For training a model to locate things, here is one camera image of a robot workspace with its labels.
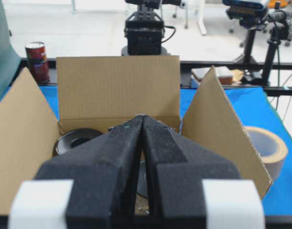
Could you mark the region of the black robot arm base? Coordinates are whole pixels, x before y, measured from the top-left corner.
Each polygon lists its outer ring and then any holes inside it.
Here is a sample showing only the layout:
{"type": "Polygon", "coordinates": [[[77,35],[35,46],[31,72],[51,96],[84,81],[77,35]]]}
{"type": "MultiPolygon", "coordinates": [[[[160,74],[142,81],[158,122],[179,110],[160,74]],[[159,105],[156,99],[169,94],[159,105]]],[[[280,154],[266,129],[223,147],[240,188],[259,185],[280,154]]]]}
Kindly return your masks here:
{"type": "Polygon", "coordinates": [[[162,44],[176,33],[174,26],[167,26],[154,10],[163,4],[180,6],[180,0],[127,0],[137,5],[137,10],[125,20],[124,37],[127,45],[122,48],[122,56],[167,55],[162,44]]]}

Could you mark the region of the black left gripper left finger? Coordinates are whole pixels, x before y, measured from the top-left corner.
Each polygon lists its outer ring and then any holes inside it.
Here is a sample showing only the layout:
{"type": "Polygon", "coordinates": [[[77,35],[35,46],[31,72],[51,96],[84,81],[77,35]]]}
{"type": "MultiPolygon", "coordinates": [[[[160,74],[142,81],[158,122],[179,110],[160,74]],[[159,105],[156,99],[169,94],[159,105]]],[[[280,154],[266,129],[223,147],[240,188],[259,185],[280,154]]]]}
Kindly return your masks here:
{"type": "Polygon", "coordinates": [[[143,117],[44,162],[12,203],[10,229],[110,229],[134,215],[143,117]]]}

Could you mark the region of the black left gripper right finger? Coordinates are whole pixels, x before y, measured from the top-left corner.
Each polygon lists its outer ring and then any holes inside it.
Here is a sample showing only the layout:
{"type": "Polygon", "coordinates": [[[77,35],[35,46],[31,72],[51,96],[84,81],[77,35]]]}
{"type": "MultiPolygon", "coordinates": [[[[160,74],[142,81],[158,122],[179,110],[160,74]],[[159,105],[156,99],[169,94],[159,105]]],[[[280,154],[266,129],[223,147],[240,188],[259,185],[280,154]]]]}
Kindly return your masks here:
{"type": "Polygon", "coordinates": [[[150,116],[142,136],[150,207],[147,229],[263,229],[255,184],[235,164],[150,116]]]}

